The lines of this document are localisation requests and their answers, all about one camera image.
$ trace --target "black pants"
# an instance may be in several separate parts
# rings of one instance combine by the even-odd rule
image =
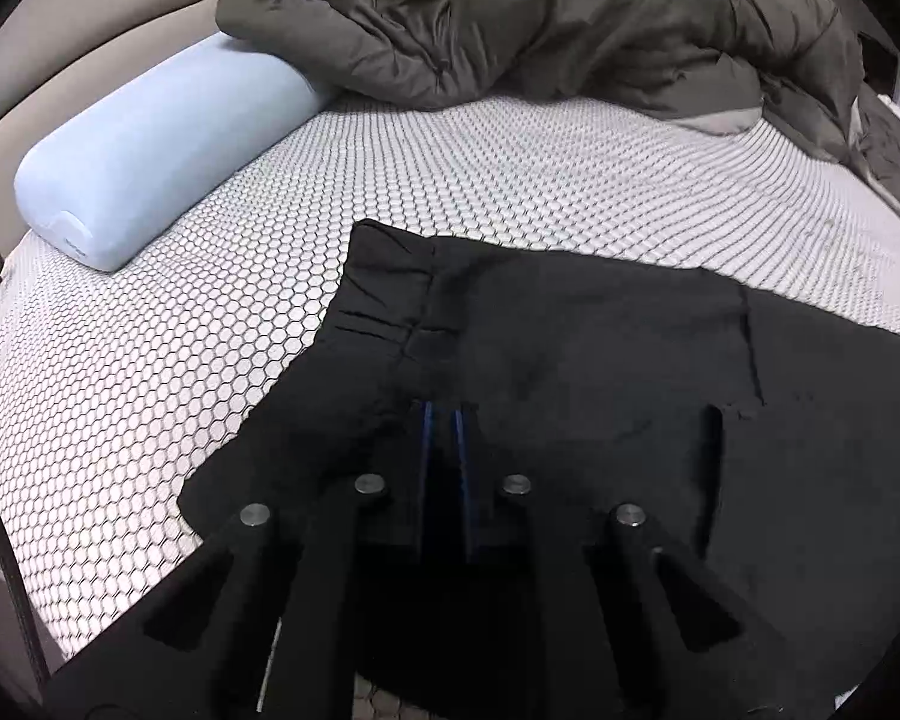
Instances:
[[[900,337],[700,269],[357,223],[313,345],[181,512],[309,500],[421,399],[472,404],[514,472],[640,503],[834,692],[900,627]]]

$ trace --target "crumpled duvet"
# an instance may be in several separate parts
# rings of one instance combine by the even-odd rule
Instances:
[[[847,157],[860,47],[830,0],[220,0],[220,28],[378,100],[443,108],[502,83],[700,129],[761,110]]]

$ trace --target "silver bolt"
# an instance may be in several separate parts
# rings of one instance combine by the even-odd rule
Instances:
[[[526,495],[532,488],[530,479],[522,473],[512,473],[504,477],[504,493],[507,495]]]
[[[386,489],[386,480],[378,473],[362,473],[353,488],[361,495],[377,495]]]
[[[622,503],[617,507],[617,522],[636,528],[647,521],[647,513],[635,503]]]
[[[250,503],[240,509],[240,522],[251,528],[263,525],[269,519],[269,509],[262,503]]]

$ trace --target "honeycomb pattern sheet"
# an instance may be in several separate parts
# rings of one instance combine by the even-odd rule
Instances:
[[[900,221],[766,122],[720,138],[584,98],[341,98],[117,274],[34,233],[7,260],[0,512],[66,655],[194,550],[180,485],[312,341],[365,217],[703,266],[900,333]],[[354,716],[426,716],[361,689]]]

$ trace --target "pillow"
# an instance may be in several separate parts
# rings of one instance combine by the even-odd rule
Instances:
[[[13,182],[17,205],[60,251],[115,271],[334,93],[218,32],[31,148]]]

